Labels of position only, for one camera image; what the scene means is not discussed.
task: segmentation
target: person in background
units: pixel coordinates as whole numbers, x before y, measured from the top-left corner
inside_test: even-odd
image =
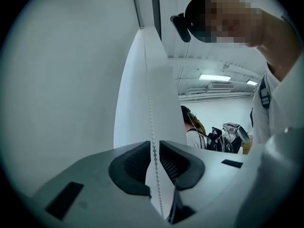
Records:
[[[206,136],[206,131],[204,126],[187,107],[182,105],[181,111],[184,119],[188,146],[205,149],[206,144],[203,136]]]

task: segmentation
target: black slot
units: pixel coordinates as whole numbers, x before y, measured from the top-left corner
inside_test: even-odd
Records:
[[[176,224],[191,215],[195,214],[195,211],[191,209],[189,206],[184,206],[179,192],[175,189],[174,190],[174,199],[171,206],[170,214],[167,218],[167,221],[170,224]]]
[[[83,187],[83,184],[70,182],[50,203],[46,212],[62,220]]]
[[[222,163],[226,164],[226,165],[230,165],[230,166],[236,167],[236,168],[241,168],[242,165],[243,165],[243,163],[241,163],[241,162],[230,161],[230,160],[223,160]]]

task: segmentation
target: fluorescent light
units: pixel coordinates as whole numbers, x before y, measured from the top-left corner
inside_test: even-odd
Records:
[[[206,75],[206,74],[202,74],[199,77],[200,80],[218,80],[218,81],[228,81],[229,79],[231,79],[231,77],[229,76],[219,76],[219,75]]]
[[[253,85],[253,86],[257,85],[257,82],[253,82],[251,80],[248,80],[246,83],[249,84],[249,85]]]

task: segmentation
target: white wall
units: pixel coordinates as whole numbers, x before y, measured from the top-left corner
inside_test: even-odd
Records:
[[[250,112],[253,107],[253,97],[244,97],[237,99],[182,103],[188,107],[193,114],[200,120],[206,129],[206,133],[210,133],[212,127],[222,129],[222,125],[228,122],[240,124],[246,131],[251,132]]]
[[[0,144],[7,175],[31,196],[80,158],[113,148],[133,0],[32,0],[0,58]]]

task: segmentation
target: robotic device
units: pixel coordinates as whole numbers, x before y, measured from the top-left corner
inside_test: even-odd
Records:
[[[302,169],[304,129],[273,136],[249,155],[160,141],[157,158],[175,186],[167,220],[150,202],[150,142],[85,157],[27,202],[48,227],[259,227],[289,195]]]

